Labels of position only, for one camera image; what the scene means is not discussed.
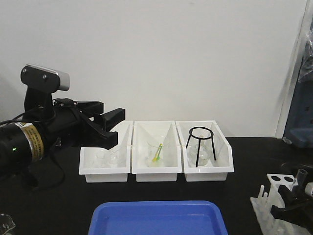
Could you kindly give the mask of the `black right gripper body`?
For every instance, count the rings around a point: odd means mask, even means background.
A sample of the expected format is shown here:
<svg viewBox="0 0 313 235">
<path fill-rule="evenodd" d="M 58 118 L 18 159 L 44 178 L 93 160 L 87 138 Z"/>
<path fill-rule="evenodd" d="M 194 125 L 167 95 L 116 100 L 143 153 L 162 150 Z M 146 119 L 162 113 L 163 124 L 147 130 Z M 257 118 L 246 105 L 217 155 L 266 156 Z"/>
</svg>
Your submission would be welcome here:
<svg viewBox="0 0 313 235">
<path fill-rule="evenodd" d="M 306 184 L 304 192 L 310 196 L 313 197 L 313 182 L 309 182 Z"/>
</svg>

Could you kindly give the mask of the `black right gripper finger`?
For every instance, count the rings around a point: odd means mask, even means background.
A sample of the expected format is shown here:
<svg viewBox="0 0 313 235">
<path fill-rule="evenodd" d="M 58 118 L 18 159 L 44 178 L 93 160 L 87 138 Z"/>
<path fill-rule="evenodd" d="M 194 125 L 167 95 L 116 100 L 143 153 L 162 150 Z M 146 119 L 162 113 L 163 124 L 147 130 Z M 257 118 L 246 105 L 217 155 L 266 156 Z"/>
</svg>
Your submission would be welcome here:
<svg viewBox="0 0 313 235">
<path fill-rule="evenodd" d="M 291 206 L 304 207 L 313 205 L 313 198 L 308 196 L 304 192 L 304 189 L 299 186 L 295 186 L 290 190 L 287 186 L 280 185 L 278 192 L 284 201 L 285 208 Z"/>
<path fill-rule="evenodd" d="M 313 227 L 313 209 L 309 206 L 272 206 L 270 213 L 275 219 L 287 221 L 303 228 Z"/>
</svg>

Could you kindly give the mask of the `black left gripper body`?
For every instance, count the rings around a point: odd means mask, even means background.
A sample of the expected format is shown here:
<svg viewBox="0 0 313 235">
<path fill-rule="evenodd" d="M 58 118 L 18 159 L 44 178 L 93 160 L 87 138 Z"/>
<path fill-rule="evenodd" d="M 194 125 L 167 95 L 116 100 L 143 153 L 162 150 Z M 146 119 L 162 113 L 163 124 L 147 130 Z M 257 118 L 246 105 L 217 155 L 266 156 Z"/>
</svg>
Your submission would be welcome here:
<svg viewBox="0 0 313 235">
<path fill-rule="evenodd" d="M 100 101 L 74 101 L 57 98 L 52 103 L 53 116 L 41 123 L 44 144 L 48 148 L 83 147 L 83 118 L 103 114 Z"/>
</svg>

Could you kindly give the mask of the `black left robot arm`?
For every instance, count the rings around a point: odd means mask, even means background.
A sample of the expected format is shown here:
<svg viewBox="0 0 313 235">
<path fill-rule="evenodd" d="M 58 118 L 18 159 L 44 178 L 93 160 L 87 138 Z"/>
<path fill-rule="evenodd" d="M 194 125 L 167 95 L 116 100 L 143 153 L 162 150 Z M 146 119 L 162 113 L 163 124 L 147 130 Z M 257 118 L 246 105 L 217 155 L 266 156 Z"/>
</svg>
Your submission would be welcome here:
<svg viewBox="0 0 313 235">
<path fill-rule="evenodd" d="M 97 147 L 107 150 L 118 144 L 118 133 L 112 129 L 125 120 L 125 109 L 104 112 L 99 101 L 55 99 L 52 116 L 41 117 L 43 107 L 24 112 L 22 119 L 0 124 L 0 177 L 20 175 L 25 186 L 32 190 L 46 190 L 62 184 L 65 172 L 55 159 L 55 153 L 68 147 Z M 42 186 L 30 172 L 32 163 L 49 157 L 59 168 L 61 178 Z"/>
</svg>

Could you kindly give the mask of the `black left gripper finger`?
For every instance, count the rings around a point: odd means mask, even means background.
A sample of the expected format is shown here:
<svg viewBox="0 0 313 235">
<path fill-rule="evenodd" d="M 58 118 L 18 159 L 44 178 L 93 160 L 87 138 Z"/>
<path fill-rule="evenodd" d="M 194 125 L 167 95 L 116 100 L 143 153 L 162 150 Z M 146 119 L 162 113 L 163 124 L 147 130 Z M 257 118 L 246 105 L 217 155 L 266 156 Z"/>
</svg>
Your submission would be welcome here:
<svg viewBox="0 0 313 235">
<path fill-rule="evenodd" d="M 126 110 L 117 108 L 115 110 L 106 112 L 99 116 L 99 125 L 105 130 L 113 129 L 117 124 L 125 120 Z"/>
<path fill-rule="evenodd" d="M 112 149 L 118 144 L 118 133 L 111 132 L 112 127 L 107 126 L 104 115 L 96 115 L 93 121 L 84 117 L 83 124 L 85 127 L 83 147 Z"/>
</svg>

